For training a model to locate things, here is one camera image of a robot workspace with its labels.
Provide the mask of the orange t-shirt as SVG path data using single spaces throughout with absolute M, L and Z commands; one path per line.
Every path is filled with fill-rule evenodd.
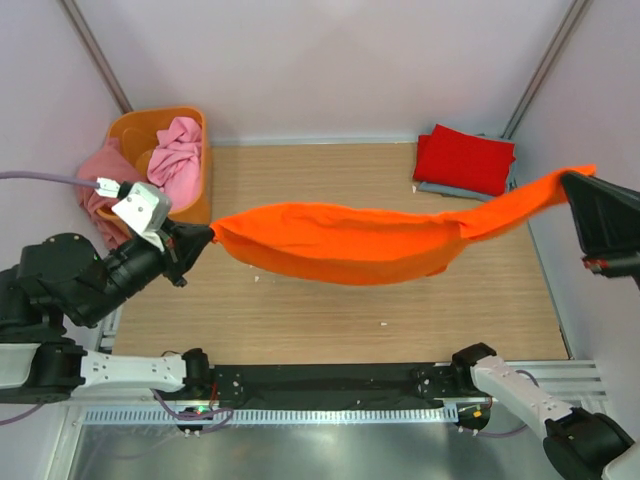
M 438 275 L 468 246 L 506 234 L 567 200 L 556 170 L 467 210 L 409 214 L 323 203 L 280 203 L 214 221 L 214 240 L 236 260 L 305 280 L 378 286 Z

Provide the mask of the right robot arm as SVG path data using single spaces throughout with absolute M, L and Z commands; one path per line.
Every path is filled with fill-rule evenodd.
M 639 194 L 596 177 L 565 173 L 583 264 L 606 278 L 639 278 Z M 613 419 L 558 400 L 508 366 L 484 343 L 452 357 L 452 387 L 502 403 L 541 440 L 565 479 L 636 479 L 639 444 Z

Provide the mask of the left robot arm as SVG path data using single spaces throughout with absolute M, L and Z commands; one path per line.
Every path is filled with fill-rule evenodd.
M 204 398 L 212 376 L 202 349 L 114 356 L 78 344 L 64 323 L 94 329 L 159 277 L 185 286 L 186 273 L 213 238 L 207 225 L 166 221 L 158 246 L 134 235 L 106 256 L 76 233 L 24 247 L 18 263 L 1 273 L 2 403 L 51 404 L 101 387 Z

